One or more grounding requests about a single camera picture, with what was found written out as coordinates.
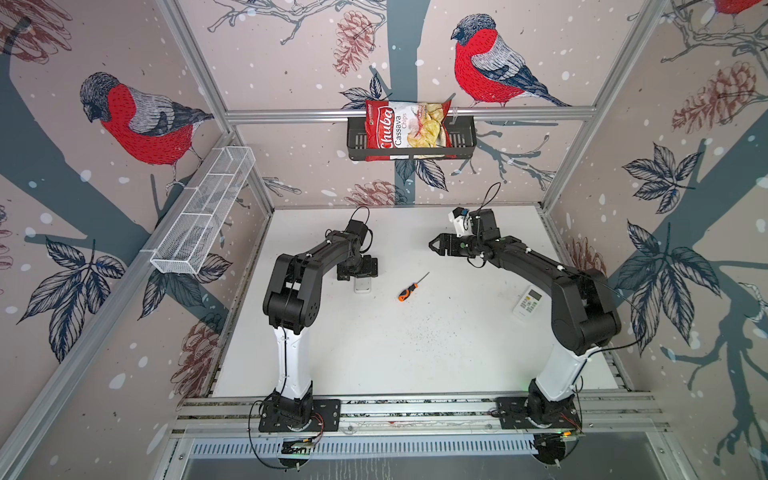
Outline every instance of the floor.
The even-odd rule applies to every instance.
[[[372,292],[355,294],[353,282],[323,279],[323,296],[310,333],[314,394],[372,395],[527,390],[555,341],[551,304],[544,297],[525,322],[511,314],[530,285],[492,265],[440,257],[428,248],[452,232],[450,207],[372,209],[371,250],[379,259]],[[533,206],[494,207],[502,235],[557,258]],[[265,396],[275,388],[275,336],[262,313],[266,285],[281,253],[301,253],[343,230],[350,209],[278,210],[271,221],[243,308],[214,388],[214,396]],[[357,214],[365,218],[366,212]],[[398,293],[429,276],[404,303]],[[584,388],[615,389],[605,359],[584,368]]]

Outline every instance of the orange screwdriver handle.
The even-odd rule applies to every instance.
[[[418,287],[419,287],[419,286],[418,286],[418,285],[416,285],[415,283],[411,283],[411,286],[409,286],[407,289],[405,289],[405,290],[403,290],[402,292],[400,292],[400,296],[398,296],[398,297],[397,297],[397,299],[398,299],[398,300],[400,300],[401,302],[405,302],[405,301],[406,301],[406,299],[407,299],[409,296],[411,296],[411,292],[412,292],[413,290],[416,290]]]

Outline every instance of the black mounting plate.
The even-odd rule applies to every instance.
[[[525,408],[525,402],[528,397],[498,397],[496,399],[496,408],[498,409],[498,419],[502,424],[502,430],[521,430],[521,429],[539,429],[538,425],[529,420],[528,410]],[[562,412],[568,420],[581,425],[581,420],[578,418],[578,412],[576,411],[573,402],[571,402],[571,408],[564,409]],[[562,416],[553,422],[548,429],[563,429],[563,430],[575,430],[576,428],[572,423],[564,419]]]
[[[319,432],[320,424],[316,419],[311,419],[309,426],[301,432],[295,432],[288,428],[288,425],[281,419],[277,413],[277,408],[270,402],[264,403],[259,421],[259,432],[262,433],[303,433]],[[341,414],[341,400],[336,399],[312,399],[312,414],[319,414],[323,417],[325,432],[339,431],[339,416]]]

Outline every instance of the white wire basket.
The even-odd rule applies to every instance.
[[[162,273],[200,272],[255,158],[249,147],[224,147],[154,252]]]

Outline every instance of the chips bag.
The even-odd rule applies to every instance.
[[[443,120],[451,102],[366,101],[368,148],[450,147]],[[418,155],[416,158],[442,157]],[[407,159],[408,155],[366,157],[366,161]]]

